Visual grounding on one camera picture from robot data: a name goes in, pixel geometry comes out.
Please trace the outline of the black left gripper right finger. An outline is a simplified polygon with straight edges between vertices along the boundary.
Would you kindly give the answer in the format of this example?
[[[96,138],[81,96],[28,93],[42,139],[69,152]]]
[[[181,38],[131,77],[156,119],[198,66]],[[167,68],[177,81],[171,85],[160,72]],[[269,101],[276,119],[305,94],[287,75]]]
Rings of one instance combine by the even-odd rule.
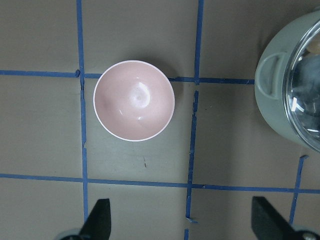
[[[296,232],[263,196],[252,197],[251,228],[258,240],[288,240]]]

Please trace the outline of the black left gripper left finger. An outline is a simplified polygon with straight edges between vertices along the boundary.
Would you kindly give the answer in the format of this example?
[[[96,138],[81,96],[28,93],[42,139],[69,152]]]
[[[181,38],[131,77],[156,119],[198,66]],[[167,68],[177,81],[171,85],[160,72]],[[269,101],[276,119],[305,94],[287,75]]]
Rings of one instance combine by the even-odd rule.
[[[81,240],[108,240],[111,235],[110,200],[98,199],[82,226],[79,237]]]

